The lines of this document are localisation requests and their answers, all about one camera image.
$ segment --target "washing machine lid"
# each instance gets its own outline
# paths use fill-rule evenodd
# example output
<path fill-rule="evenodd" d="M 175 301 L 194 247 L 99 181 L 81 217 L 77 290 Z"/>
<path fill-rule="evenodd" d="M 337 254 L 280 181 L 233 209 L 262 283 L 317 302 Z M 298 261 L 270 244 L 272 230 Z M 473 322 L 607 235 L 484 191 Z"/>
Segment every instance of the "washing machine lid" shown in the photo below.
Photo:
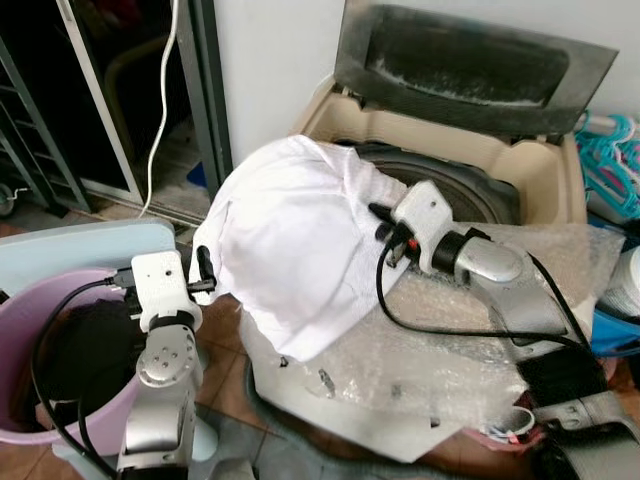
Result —
<path fill-rule="evenodd" d="M 347 0 L 335 79 L 369 106 L 436 123 L 509 136 L 560 135 L 573 130 L 617 53 Z"/>

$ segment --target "plastic wrap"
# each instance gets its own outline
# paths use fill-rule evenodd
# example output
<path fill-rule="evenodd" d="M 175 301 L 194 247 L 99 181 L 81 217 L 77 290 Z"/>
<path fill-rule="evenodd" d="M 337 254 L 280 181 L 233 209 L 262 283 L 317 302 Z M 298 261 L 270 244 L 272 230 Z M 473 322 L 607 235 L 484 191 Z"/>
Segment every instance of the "plastic wrap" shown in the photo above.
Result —
<path fill-rule="evenodd" d="M 586 225 L 475 227 L 538 257 L 590 332 L 593 306 L 618 258 L 620 236 Z M 387 302 L 398 317 L 416 325 L 493 328 L 485 306 L 442 275 L 408 270 Z M 254 362 L 280 365 L 280 355 L 247 314 L 242 336 Z M 313 395 L 471 427 L 498 417 L 526 388 L 501 340 L 407 332 L 389 322 L 380 307 L 320 355 L 306 363 L 291 361 L 287 368 L 304 373 Z"/>

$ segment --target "white wall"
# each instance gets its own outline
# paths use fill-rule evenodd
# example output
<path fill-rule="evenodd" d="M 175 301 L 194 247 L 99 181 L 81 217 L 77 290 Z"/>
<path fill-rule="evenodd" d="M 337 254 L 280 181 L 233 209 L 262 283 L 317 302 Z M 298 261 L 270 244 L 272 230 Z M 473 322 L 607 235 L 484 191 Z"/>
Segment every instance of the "white wall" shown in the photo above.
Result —
<path fill-rule="evenodd" d="M 284 136 L 333 70 L 344 0 L 212 0 L 234 163 Z M 437 12 L 621 51 L 591 108 L 640 114 L 640 2 L 410 0 Z"/>

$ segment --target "washing machine drum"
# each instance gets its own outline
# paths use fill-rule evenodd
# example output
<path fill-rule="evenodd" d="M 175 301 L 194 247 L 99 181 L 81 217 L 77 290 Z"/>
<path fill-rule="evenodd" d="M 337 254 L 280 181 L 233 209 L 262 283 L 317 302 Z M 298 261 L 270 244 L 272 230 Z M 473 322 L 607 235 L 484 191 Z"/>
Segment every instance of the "washing machine drum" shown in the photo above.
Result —
<path fill-rule="evenodd" d="M 356 146 L 360 158 L 406 185 L 432 180 L 451 205 L 457 222 L 520 225 L 520 195 L 511 184 L 458 162 L 378 144 Z"/>

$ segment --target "pink laundry basket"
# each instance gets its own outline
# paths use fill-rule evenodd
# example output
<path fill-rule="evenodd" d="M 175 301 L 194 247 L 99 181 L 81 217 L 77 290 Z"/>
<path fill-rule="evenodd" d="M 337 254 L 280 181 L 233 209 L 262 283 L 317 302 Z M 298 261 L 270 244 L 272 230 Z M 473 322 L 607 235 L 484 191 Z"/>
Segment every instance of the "pink laundry basket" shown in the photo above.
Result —
<path fill-rule="evenodd" d="M 48 315 L 71 291 L 89 282 L 113 275 L 110 269 L 77 270 L 40 281 L 0 305 L 0 441 L 36 445 L 64 443 L 60 435 L 49 432 L 28 432 L 9 417 L 9 403 L 16 383 L 29 362 L 31 349 Z M 122 292 L 98 287 L 80 294 L 69 307 L 87 305 L 99 299 L 117 300 Z M 137 379 L 131 381 L 106 405 L 87 417 L 87 429 L 100 455 L 120 451 L 125 424 L 137 392 Z M 78 423 L 67 427 L 80 440 Z"/>

